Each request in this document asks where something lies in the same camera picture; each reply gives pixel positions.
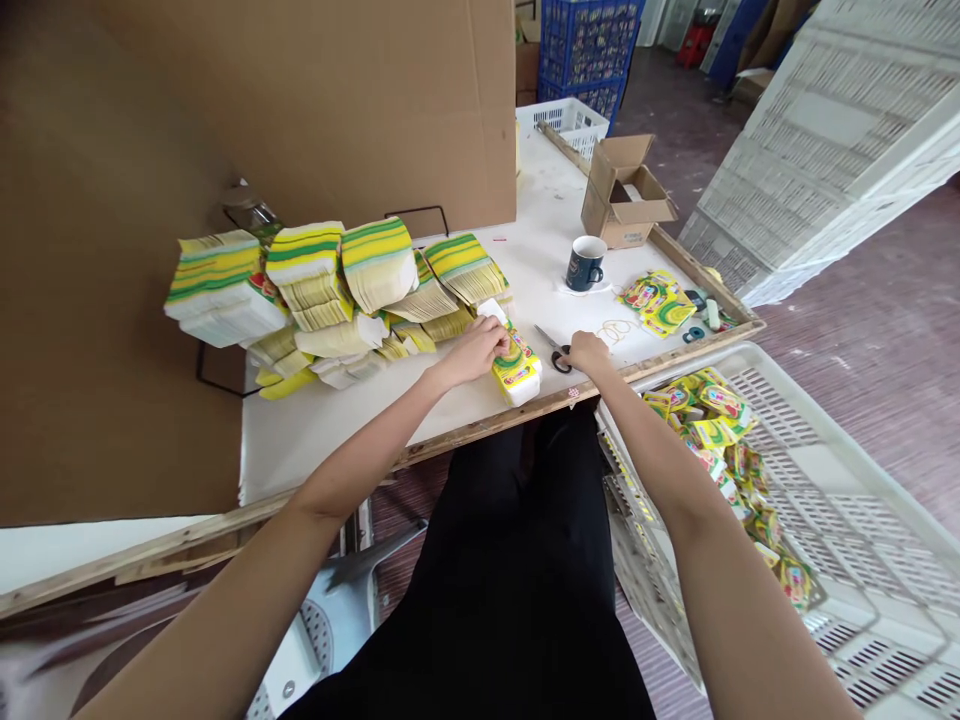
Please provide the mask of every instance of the scissors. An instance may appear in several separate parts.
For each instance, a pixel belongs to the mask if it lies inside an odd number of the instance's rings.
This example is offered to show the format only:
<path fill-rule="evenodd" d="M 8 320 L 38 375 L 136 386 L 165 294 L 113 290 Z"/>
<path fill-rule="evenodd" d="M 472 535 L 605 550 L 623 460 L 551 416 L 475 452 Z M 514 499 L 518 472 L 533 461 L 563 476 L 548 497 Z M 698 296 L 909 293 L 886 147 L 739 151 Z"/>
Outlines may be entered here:
<path fill-rule="evenodd" d="M 552 337 L 550 337 L 543 331 L 542 327 L 540 327 L 539 325 L 534 325 L 534 327 L 537 329 L 538 333 L 543 335 L 543 339 L 546 340 L 548 343 L 550 343 L 550 347 L 553 348 L 553 354 L 550 356 L 550 362 L 553 363 L 554 369 L 556 369 L 557 372 L 562 372 L 564 375 L 566 375 L 568 372 L 573 370 L 573 368 L 567 365 L 566 363 L 558 362 L 561 357 L 563 357 L 564 355 L 570 354 L 570 346 L 559 345 L 556 342 L 556 340 L 554 340 Z"/>

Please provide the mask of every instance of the dark blue mug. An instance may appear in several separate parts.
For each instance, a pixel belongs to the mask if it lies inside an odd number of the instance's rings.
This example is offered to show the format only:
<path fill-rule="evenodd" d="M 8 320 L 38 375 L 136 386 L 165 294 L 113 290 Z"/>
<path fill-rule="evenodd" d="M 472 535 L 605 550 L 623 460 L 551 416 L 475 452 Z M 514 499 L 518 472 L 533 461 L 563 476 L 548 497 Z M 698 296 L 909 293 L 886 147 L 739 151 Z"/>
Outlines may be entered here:
<path fill-rule="evenodd" d="M 581 235 L 573 241 L 570 263 L 567 265 L 567 287 L 575 292 L 586 292 L 603 280 L 603 254 L 607 244 L 593 235 Z"/>

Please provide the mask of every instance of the red object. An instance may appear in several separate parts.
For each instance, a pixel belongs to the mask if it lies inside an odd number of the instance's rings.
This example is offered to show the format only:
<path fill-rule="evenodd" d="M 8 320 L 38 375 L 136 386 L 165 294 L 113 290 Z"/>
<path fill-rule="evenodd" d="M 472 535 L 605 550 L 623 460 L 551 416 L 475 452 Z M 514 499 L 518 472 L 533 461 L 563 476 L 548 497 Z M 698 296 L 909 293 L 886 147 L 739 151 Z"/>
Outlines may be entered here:
<path fill-rule="evenodd" d="M 690 69 L 691 65 L 699 65 L 703 62 L 707 54 L 707 48 L 710 47 L 710 41 L 713 39 L 715 25 L 691 25 L 687 30 L 687 36 L 683 39 L 683 47 L 677 53 L 677 64 L 683 65 L 684 70 Z"/>

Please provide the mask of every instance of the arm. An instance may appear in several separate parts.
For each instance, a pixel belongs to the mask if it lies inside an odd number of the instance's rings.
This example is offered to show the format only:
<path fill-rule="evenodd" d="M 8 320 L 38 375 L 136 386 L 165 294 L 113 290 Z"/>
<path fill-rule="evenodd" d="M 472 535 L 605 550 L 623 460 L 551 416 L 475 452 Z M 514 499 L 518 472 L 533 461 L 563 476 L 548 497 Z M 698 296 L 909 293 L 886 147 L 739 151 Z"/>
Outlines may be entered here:
<path fill-rule="evenodd" d="M 861 717 L 710 476 L 608 356 L 573 336 L 569 361 L 600 390 L 667 526 L 716 717 Z"/>
<path fill-rule="evenodd" d="M 489 372 L 506 348 L 477 320 L 407 392 L 323 461 L 187 609 L 78 718 L 237 718 L 346 518 L 373 492 L 443 395 Z"/>

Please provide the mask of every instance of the table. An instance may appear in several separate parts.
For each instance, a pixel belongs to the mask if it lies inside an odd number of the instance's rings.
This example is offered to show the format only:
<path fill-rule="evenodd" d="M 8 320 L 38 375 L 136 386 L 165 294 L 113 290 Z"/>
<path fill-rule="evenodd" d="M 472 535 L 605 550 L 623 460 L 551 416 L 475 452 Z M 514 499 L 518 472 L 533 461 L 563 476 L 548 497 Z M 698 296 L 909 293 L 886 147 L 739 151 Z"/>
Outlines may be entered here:
<path fill-rule="evenodd" d="M 549 363 L 550 350 L 534 331 L 534 323 L 561 342 L 568 341 L 576 330 L 596 332 L 611 346 L 614 363 L 630 382 L 743 340 L 764 327 L 659 228 L 644 246 L 607 254 L 603 268 L 611 290 L 584 297 L 561 292 L 571 243 L 584 234 L 580 208 L 586 178 L 535 130 L 520 138 L 520 161 L 517 220 L 473 232 L 510 281 L 516 305 L 512 319 L 544 360 L 540 395 L 520 408 L 508 408 L 492 378 L 457 388 L 418 428 L 398 459 L 397 468 L 597 394 L 593 383 L 581 373 L 554 372 Z M 426 238 L 416 244 L 425 246 L 436 239 Z M 704 289 L 739 323 L 738 327 L 719 334 L 704 328 L 706 337 L 689 345 L 679 334 L 662 340 L 641 329 L 634 313 L 615 302 L 614 291 L 651 269 L 670 270 L 685 288 Z M 448 349 L 441 346 L 438 355 Z M 2 594 L 0 617 L 269 518 L 324 458 L 399 397 L 424 368 L 436 362 L 438 355 L 406 358 L 346 390 L 337 391 L 317 382 L 275 402 L 248 398 L 243 409 L 240 508 L 134 547 L 118 544 L 114 552 L 96 560 Z M 120 537 L 118 543 L 128 536 Z M 71 542 L 61 541 L 64 552 Z"/>

